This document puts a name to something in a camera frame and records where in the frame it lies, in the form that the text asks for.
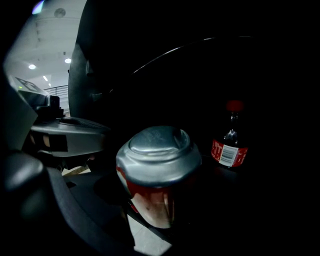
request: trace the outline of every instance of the red label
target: red label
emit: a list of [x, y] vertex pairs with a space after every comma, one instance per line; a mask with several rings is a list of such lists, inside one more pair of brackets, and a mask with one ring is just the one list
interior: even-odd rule
[[247, 151], [247, 147], [239, 148], [227, 146], [214, 139], [211, 149], [211, 155], [217, 162], [222, 165], [237, 167], [244, 162]]

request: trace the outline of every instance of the bottle cap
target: bottle cap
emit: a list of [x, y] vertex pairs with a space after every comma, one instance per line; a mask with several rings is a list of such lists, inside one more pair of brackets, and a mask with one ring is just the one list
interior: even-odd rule
[[241, 100], [228, 100], [226, 103], [226, 110], [232, 112], [239, 112], [244, 110], [244, 103]]

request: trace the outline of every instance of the can lid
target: can lid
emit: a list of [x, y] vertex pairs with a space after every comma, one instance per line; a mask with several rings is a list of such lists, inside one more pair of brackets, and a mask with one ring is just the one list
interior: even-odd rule
[[239, 112], [244, 110], [244, 103], [241, 100], [228, 100], [226, 103], [226, 110], [232, 112]]
[[195, 171], [201, 165], [201, 154], [184, 130], [153, 126], [120, 148], [116, 165], [124, 171], [127, 180], [145, 187], [162, 188]]

